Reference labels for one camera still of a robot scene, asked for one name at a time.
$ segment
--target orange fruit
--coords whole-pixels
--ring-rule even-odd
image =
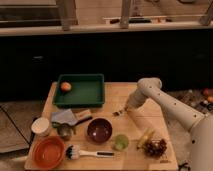
[[[61,83],[61,90],[63,91],[63,92],[68,92],[68,91],[70,91],[71,90],[71,88],[72,88],[72,86],[71,86],[71,84],[70,83],[68,83],[68,82],[62,82]]]

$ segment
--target red bowl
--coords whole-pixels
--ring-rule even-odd
[[[40,169],[57,167],[65,153],[65,144],[60,137],[50,136],[39,141],[33,149],[33,160]]]

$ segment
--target green tray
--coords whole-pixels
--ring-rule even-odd
[[[62,82],[69,82],[72,89],[64,93]],[[104,76],[102,74],[63,74],[60,75],[53,104],[58,107],[102,107],[105,102]]]

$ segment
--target small bowl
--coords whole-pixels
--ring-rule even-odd
[[[65,144],[60,137],[50,136],[39,141],[33,149],[33,161],[42,170],[57,167],[65,154]]]
[[[87,127],[87,136],[94,143],[104,143],[112,135],[112,125],[104,118],[94,119]]]

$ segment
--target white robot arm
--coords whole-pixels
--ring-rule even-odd
[[[126,109],[138,108],[148,97],[152,98],[190,133],[192,148],[189,165],[191,170],[212,171],[213,116],[204,116],[199,111],[161,91],[162,83],[158,78],[140,79],[137,86],[126,102]]]

